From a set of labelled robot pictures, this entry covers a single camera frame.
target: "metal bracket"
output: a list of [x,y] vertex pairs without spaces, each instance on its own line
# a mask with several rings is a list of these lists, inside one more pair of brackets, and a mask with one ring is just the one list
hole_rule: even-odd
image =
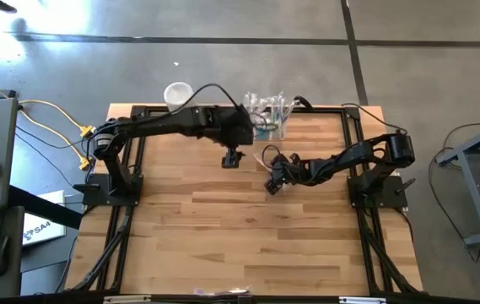
[[351,118],[357,121],[361,118],[357,107],[345,106],[343,109]]
[[407,196],[402,191],[405,185],[400,176],[389,176],[380,185],[380,191],[364,193],[361,191],[361,176],[349,176],[348,196],[353,208],[405,208]]
[[128,195],[110,195],[108,174],[93,174],[89,176],[88,185],[75,185],[75,189],[84,194],[83,204],[88,206],[136,206],[140,202],[144,176],[132,177],[134,191]]

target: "desk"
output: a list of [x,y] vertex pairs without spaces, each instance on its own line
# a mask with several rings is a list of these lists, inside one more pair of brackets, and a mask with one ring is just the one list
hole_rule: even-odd
[[[112,104],[108,117],[129,117],[132,106]],[[368,109],[382,118],[380,107]],[[361,120],[366,138],[386,132],[363,113]],[[345,148],[341,118],[295,113],[286,139],[275,143],[285,155],[327,158]],[[226,170],[220,167],[225,149],[207,139],[177,134],[147,138],[143,197],[134,212],[122,294],[247,286],[257,295],[368,294],[358,221],[348,204],[348,171],[317,187],[294,186],[271,196],[263,186],[267,172],[253,158],[266,144],[241,147],[247,156],[240,168]],[[98,164],[96,171],[106,169]],[[67,288],[102,253],[110,213],[110,207],[101,206],[84,216]],[[380,218],[386,251],[421,290],[407,223],[393,209],[381,209]],[[382,286],[380,264],[374,265]],[[113,256],[107,283],[115,266]]]

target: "black metal frame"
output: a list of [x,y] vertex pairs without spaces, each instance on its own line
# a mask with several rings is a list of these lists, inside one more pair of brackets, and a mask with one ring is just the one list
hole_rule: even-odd
[[[144,108],[144,111],[146,112],[145,115],[149,115],[150,112],[167,112],[168,108],[166,106],[142,106]],[[131,115],[136,115],[141,111],[140,106],[134,106],[132,108],[132,113]],[[338,114],[341,117],[341,123],[342,123],[342,130],[344,134],[344,139],[345,139],[345,144],[346,146],[349,146],[352,144],[352,136],[350,133],[350,127],[348,125],[348,118],[351,117],[353,119],[353,125],[354,129],[356,132],[356,139],[358,141],[364,140],[364,135],[363,135],[363,129],[361,127],[361,121],[360,121],[360,115],[359,115],[359,110],[357,108],[343,108],[343,107],[314,107],[313,110],[308,110],[305,108],[296,108],[294,109],[293,113],[309,113],[309,114]],[[145,139],[146,138],[140,138],[138,141],[138,151],[137,151],[137,156],[136,156],[136,163],[135,167],[140,167],[142,165],[142,160],[143,160],[143,152],[144,152],[144,144],[145,144]],[[121,163],[124,166],[127,166],[128,160],[129,160],[129,155],[131,154],[131,147],[132,147],[132,141],[129,140],[124,148],[124,153],[122,156]],[[350,175],[351,176],[357,176],[358,172],[356,168],[351,168],[350,169]],[[115,232],[116,232],[116,224],[117,224],[117,219],[119,215],[120,207],[119,206],[113,206],[112,207],[112,212],[111,212],[111,219],[109,222],[109,227],[108,231],[106,234],[106,239],[105,239],[105,250],[110,250],[110,244],[115,240],[113,237]],[[360,241],[362,244],[362,251],[363,251],[363,256],[364,256],[364,265],[365,265],[365,272],[366,272],[366,277],[367,277],[367,283],[369,287],[369,293],[372,295],[376,292],[380,292],[379,287],[377,286],[376,280],[375,280],[375,270],[373,267],[373,262],[372,262],[372,257],[370,254],[370,244],[369,242],[369,231],[362,229],[364,227],[364,223],[366,221],[365,219],[365,211],[362,208],[356,208],[356,215],[358,216],[358,224],[359,224],[359,234],[360,234]],[[384,289],[385,291],[392,292],[392,283],[391,283],[391,271],[387,269],[387,265],[384,264],[384,261],[390,261],[390,258],[387,257],[386,255],[386,250],[384,247],[384,237],[382,235],[382,228],[381,228],[381,223],[380,223],[380,216],[378,214],[377,208],[372,208],[371,209],[371,218],[373,220],[373,227],[375,228],[374,230],[374,237],[375,240],[379,243],[375,249],[375,252],[377,253],[382,253],[385,256],[379,257],[380,258],[380,266],[382,267],[382,274],[383,274],[383,282],[384,282]],[[125,265],[125,258],[127,256],[127,243],[128,243],[128,235],[129,231],[131,228],[131,221],[132,221],[132,216],[129,218],[129,221],[127,223],[127,234],[126,236],[121,240],[121,246],[120,246],[120,252],[118,255],[118,262],[116,266],[116,272],[114,275],[114,281],[112,282],[111,285],[111,290],[117,290],[119,291],[121,288],[121,278],[123,275],[123,267]],[[106,283],[106,274],[108,270],[108,262],[105,263],[105,266],[100,272],[100,276],[97,281],[97,290],[103,290],[105,288],[105,283]],[[398,273],[398,270],[393,269],[393,273],[395,276],[400,276]]]

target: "white paper cup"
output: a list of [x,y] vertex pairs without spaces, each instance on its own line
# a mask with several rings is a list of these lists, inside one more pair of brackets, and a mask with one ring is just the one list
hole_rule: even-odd
[[[189,97],[191,97],[193,91],[192,87],[189,84],[183,82],[173,83],[164,89],[163,97],[166,106],[168,106],[169,111],[174,111],[181,105],[183,105]],[[195,106],[195,102],[189,102],[187,106]]]

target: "wooden table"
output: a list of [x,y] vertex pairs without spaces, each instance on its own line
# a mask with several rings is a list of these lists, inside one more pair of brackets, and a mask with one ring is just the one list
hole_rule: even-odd
[[[132,106],[112,104],[108,117],[129,117]],[[382,118],[380,107],[367,108]],[[366,138],[386,132],[368,115],[362,113],[361,120]],[[345,148],[341,118],[293,114],[286,139],[272,144],[302,158],[335,155]],[[147,138],[143,197],[135,208],[122,294],[247,286],[257,295],[368,294],[358,221],[348,202],[348,171],[317,187],[293,186],[271,196],[263,186],[268,173],[253,157],[266,145],[241,147],[247,156],[240,168],[225,170],[220,167],[225,149],[208,139]],[[105,168],[98,164],[96,171]],[[102,253],[110,213],[103,206],[84,217],[67,287],[76,285]],[[389,256],[421,290],[406,221],[393,209],[381,209],[380,220]],[[380,264],[375,258],[373,264],[382,286]],[[116,255],[108,284],[115,267]]]

